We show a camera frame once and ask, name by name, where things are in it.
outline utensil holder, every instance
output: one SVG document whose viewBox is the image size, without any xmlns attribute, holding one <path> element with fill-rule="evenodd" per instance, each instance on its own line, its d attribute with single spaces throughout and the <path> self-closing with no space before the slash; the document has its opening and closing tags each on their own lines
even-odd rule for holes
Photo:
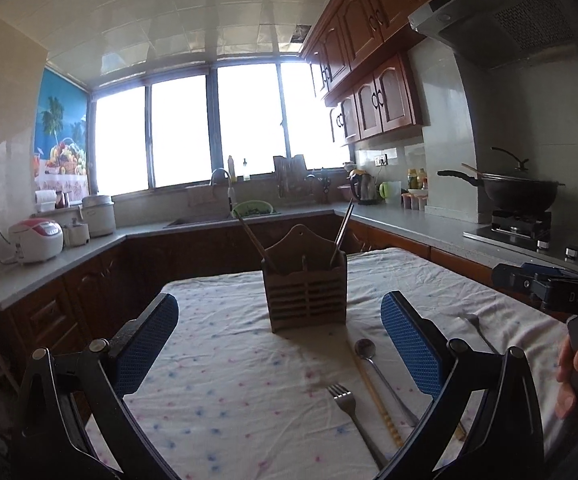
<svg viewBox="0 0 578 480">
<path fill-rule="evenodd" d="M 338 250 L 333 268 L 328 269 L 334 249 L 334 242 L 300 224 L 267 249 L 279 268 L 272 272 L 262 260 L 272 332 L 346 322 L 347 255 Z M 297 270 L 304 262 L 313 268 Z"/>
</svg>

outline metal screw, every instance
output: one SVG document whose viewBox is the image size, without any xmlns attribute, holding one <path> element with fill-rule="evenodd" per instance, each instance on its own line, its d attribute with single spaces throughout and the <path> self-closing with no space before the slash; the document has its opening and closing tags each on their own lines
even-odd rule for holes
<svg viewBox="0 0 578 480">
<path fill-rule="evenodd" d="M 523 352 L 522 348 L 518 348 L 517 346 L 512 346 L 509 349 L 509 353 L 514 356 L 516 359 L 522 359 L 525 357 L 525 353 Z"/>
<path fill-rule="evenodd" d="M 106 339 L 93 339 L 93 341 L 89 343 L 89 350 L 92 352 L 101 352 L 107 346 L 109 346 L 109 342 Z"/>
<path fill-rule="evenodd" d="M 42 359 L 45 355 L 47 355 L 47 350 L 44 348 L 36 348 L 34 353 L 31 354 L 31 357 L 34 358 L 36 361 Z"/>
<path fill-rule="evenodd" d="M 449 348 L 456 352 L 457 354 L 461 354 L 468 350 L 467 343 L 464 342 L 462 339 L 451 339 L 449 342 Z"/>
</svg>

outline wok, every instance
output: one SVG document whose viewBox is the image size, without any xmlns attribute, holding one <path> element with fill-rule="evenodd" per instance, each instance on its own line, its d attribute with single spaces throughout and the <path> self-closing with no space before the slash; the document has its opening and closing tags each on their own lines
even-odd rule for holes
<svg viewBox="0 0 578 480">
<path fill-rule="evenodd" d="M 518 161 L 515 173 L 511 175 L 482 173 L 480 178 L 474 178 L 461 171 L 438 171 L 439 176 L 454 176 L 461 178 L 472 186 L 483 187 L 494 205 L 514 214 L 535 216 L 547 210 L 556 200 L 559 182 L 552 180 L 537 180 L 525 176 L 527 159 L 520 160 L 513 153 L 501 148 L 492 148 L 507 153 Z"/>
</svg>

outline tablecloth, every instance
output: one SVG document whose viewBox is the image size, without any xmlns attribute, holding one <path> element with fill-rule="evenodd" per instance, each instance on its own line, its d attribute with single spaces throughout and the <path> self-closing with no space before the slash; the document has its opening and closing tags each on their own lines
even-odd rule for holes
<svg viewBox="0 0 578 480">
<path fill-rule="evenodd" d="M 371 455 L 326 386 L 354 392 L 357 416 L 387 457 L 397 451 L 351 358 L 349 343 L 373 339 L 374 361 L 403 401 L 422 416 L 431 397 L 418 391 L 380 319 L 381 298 L 400 290 L 447 339 L 489 349 L 458 317 L 480 317 L 499 350 L 523 348 L 541 407 L 545 446 L 559 430 L 554 380 L 563 324 L 508 296 L 399 249 L 349 258 L 346 325 L 273 334 L 261 272 L 194 278 L 163 289 L 176 297 L 178 326 L 138 391 L 124 400 L 153 445 L 186 480 L 371 479 Z M 368 370 L 400 434 L 411 428 Z M 469 430 L 482 394 L 462 421 Z M 117 466 L 92 418 L 86 426 L 99 457 Z M 461 443 L 452 439 L 439 464 Z"/>
</svg>

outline countertop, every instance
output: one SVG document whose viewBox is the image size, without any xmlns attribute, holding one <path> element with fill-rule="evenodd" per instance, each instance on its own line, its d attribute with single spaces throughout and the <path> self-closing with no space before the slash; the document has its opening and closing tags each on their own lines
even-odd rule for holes
<svg viewBox="0 0 578 480">
<path fill-rule="evenodd" d="M 279 214 L 276 215 L 248 218 L 247 223 L 257 224 L 331 213 L 344 216 L 346 209 L 347 203 L 288 206 L 278 208 Z M 497 264 L 521 265 L 525 262 L 553 265 L 553 263 L 545 262 L 538 257 L 526 256 L 525 254 L 464 237 L 464 231 L 472 230 L 476 227 L 470 222 L 442 218 L 385 204 L 356 205 L 352 219 L 492 268 Z M 21 300 L 54 278 L 77 267 L 97 254 L 120 244 L 127 238 L 220 228 L 237 225 L 238 221 L 227 219 L 215 222 L 184 224 L 164 229 L 167 224 L 168 222 L 160 222 L 120 228 L 112 235 L 93 238 L 85 246 L 64 250 L 58 256 L 46 262 L 3 268 L 0 271 L 0 310 L 7 309 L 16 301 Z"/>
</svg>

